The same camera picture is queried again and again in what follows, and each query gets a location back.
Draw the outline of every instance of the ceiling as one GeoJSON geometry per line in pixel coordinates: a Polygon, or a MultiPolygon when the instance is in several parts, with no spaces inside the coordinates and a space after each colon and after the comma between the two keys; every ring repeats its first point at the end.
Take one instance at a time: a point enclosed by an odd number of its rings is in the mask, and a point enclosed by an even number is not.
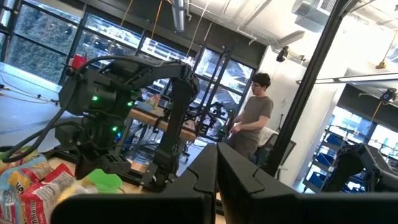
{"type": "MultiPolygon", "coordinates": [[[[295,23],[297,16],[292,12],[296,1],[302,0],[189,0],[190,11],[232,30],[241,30],[255,36],[264,45],[272,45],[281,49],[279,44],[293,33],[304,33],[303,37],[291,44],[289,50],[295,55],[312,56],[320,33],[314,33],[295,23]]],[[[387,64],[387,69],[375,69],[381,57],[391,43],[394,30],[398,29],[398,11],[395,11],[398,0],[361,0],[353,8],[352,13],[359,16],[366,24],[377,26],[380,34],[372,38],[359,37],[367,44],[366,49],[359,53],[358,63],[350,66],[346,75],[366,75],[398,71],[398,64],[387,64]],[[378,51],[372,53],[368,48],[378,51]]],[[[380,97],[383,88],[396,88],[397,83],[376,83],[355,85],[355,87],[380,97]]]]}

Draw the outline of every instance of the table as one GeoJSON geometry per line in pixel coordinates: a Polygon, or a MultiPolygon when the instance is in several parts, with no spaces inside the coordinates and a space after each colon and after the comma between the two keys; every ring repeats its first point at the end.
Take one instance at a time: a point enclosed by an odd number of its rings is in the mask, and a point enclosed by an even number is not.
{"type": "MultiPolygon", "coordinates": [[[[146,111],[144,112],[144,111],[141,111],[138,109],[132,109],[129,113],[128,118],[135,119],[135,120],[140,121],[149,126],[155,126],[157,118],[159,118],[163,115],[164,115],[163,108],[160,108],[160,107],[156,107],[156,109],[154,109],[152,111],[148,111],[148,112],[146,112],[146,111]]],[[[161,121],[157,128],[159,128],[162,131],[166,131],[168,125],[169,124],[167,122],[161,121]]],[[[180,133],[181,139],[190,141],[190,142],[194,142],[197,138],[197,136],[195,134],[195,122],[186,121],[186,122],[184,122],[183,126],[188,129],[191,129],[192,131],[182,129],[181,133],[180,133]]]]}
{"type": "MultiPolygon", "coordinates": [[[[72,173],[75,173],[76,165],[71,163],[71,162],[67,162],[67,161],[64,161],[62,159],[54,157],[54,158],[49,160],[49,163],[50,163],[51,168],[53,168],[53,169],[55,169],[61,163],[64,163],[72,171],[72,173]]],[[[132,169],[134,168],[134,169],[145,169],[146,170],[146,166],[145,165],[138,164],[136,162],[133,162],[131,164],[131,168],[132,169]]],[[[128,183],[125,183],[125,182],[123,182],[123,184],[121,186],[121,189],[126,194],[151,194],[150,192],[143,190],[141,186],[138,187],[138,186],[135,186],[135,185],[132,185],[132,184],[128,184],[128,183]]],[[[225,224],[225,223],[226,222],[225,222],[224,216],[216,214],[216,224],[225,224]]]]}

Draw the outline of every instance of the chip bag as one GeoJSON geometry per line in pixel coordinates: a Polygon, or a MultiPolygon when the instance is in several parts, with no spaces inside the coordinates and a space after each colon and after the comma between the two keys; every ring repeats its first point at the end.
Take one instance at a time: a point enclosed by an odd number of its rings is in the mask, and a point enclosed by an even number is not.
{"type": "MultiPolygon", "coordinates": [[[[23,147],[22,149],[18,150],[16,153],[14,153],[13,156],[16,156],[16,155],[19,155],[19,154],[23,153],[23,152],[26,151],[29,147],[30,147],[30,146],[25,146],[25,147],[23,147]]],[[[8,151],[8,150],[11,150],[11,148],[12,148],[12,146],[10,146],[10,147],[3,147],[2,149],[4,149],[4,150],[0,152],[0,175],[1,175],[4,171],[6,171],[6,170],[8,170],[8,169],[10,169],[10,168],[23,165],[23,164],[25,164],[25,163],[27,163],[27,162],[29,162],[29,161],[32,161],[32,160],[34,160],[35,158],[37,158],[37,150],[34,150],[34,151],[33,151],[32,153],[30,153],[28,156],[26,156],[25,158],[20,159],[20,160],[18,160],[18,161],[16,161],[16,162],[12,162],[12,163],[3,163],[3,162],[2,162],[2,159],[3,159],[4,156],[7,154],[7,151],[8,151]]]]}
{"type": "Polygon", "coordinates": [[[61,193],[75,181],[73,174],[65,164],[20,195],[25,205],[28,223],[50,223],[51,213],[61,193]]]}
{"type": "Polygon", "coordinates": [[[2,217],[16,224],[25,223],[25,210],[19,195],[50,172],[51,167],[44,156],[4,171],[0,176],[2,217]]]}

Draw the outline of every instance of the chair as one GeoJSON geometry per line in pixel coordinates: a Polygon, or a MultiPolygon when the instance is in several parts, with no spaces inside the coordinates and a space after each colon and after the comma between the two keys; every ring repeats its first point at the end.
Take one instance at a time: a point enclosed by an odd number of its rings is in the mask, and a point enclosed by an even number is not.
{"type": "MultiPolygon", "coordinates": [[[[255,164],[259,167],[263,166],[266,164],[269,154],[273,152],[273,148],[276,142],[276,139],[278,138],[278,134],[272,134],[271,137],[267,140],[265,145],[258,147],[257,151],[254,153],[256,156],[255,164]]],[[[280,162],[280,166],[278,168],[277,172],[277,180],[280,179],[280,171],[281,170],[287,170],[283,165],[290,155],[290,153],[293,151],[293,148],[296,146],[296,142],[290,141],[289,145],[287,146],[287,150],[285,151],[285,154],[280,162]]]]}

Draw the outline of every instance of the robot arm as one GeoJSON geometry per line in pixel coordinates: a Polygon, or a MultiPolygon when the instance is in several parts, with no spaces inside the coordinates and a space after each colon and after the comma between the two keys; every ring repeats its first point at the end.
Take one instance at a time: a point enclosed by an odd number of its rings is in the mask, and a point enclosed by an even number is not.
{"type": "MultiPolygon", "coordinates": [[[[55,137],[64,147],[75,147],[79,151],[79,161],[75,175],[81,179],[93,169],[100,168],[107,173],[123,173],[130,170],[130,163],[123,156],[114,152],[116,137],[123,132],[136,91],[151,85],[154,80],[170,78],[173,84],[173,97],[183,96],[184,100],[176,105],[176,111],[185,108],[198,94],[197,78],[189,65],[179,60],[169,62],[148,62],[138,57],[104,56],[86,62],[78,70],[70,69],[69,78],[59,93],[61,109],[45,129],[35,133],[39,137],[32,147],[13,156],[24,144],[22,141],[10,150],[4,162],[14,162],[30,154],[42,142],[45,135],[55,128],[55,137]],[[87,67],[99,60],[114,60],[99,71],[87,67]],[[64,111],[83,118],[73,118],[68,126],[55,124],[64,111]]],[[[165,139],[175,139],[180,134],[178,124],[182,120],[172,111],[169,128],[165,139]]],[[[167,141],[162,152],[173,157],[173,140],[167,141]]],[[[159,166],[168,166],[165,159],[158,159],[159,166]]]]}

